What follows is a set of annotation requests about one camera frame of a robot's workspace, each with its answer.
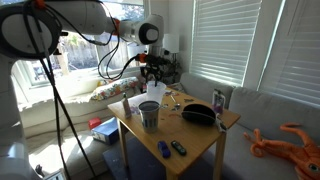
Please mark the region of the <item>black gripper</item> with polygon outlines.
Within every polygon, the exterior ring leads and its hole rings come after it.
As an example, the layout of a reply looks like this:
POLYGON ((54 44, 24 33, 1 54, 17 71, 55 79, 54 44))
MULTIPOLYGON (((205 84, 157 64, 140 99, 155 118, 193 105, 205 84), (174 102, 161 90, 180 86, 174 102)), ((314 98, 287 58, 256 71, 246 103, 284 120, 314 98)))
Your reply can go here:
POLYGON ((142 70, 142 76, 145 79, 148 79, 150 75, 153 75, 156 81, 160 81, 163 77, 164 71, 161 69, 161 66, 169 64, 167 59, 146 54, 140 54, 139 61, 145 63, 145 67, 142 70))

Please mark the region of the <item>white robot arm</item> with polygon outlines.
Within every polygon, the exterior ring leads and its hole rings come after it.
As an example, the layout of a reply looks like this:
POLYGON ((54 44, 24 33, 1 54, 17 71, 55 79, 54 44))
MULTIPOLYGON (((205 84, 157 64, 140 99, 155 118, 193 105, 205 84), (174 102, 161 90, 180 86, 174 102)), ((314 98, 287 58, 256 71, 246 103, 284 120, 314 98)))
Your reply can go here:
POLYGON ((164 36, 163 17, 117 20, 99 0, 26 0, 0 7, 0 179, 40 180, 29 163, 26 138, 11 72, 19 60, 42 60, 69 32, 87 37, 108 33, 149 47, 156 57, 164 36))

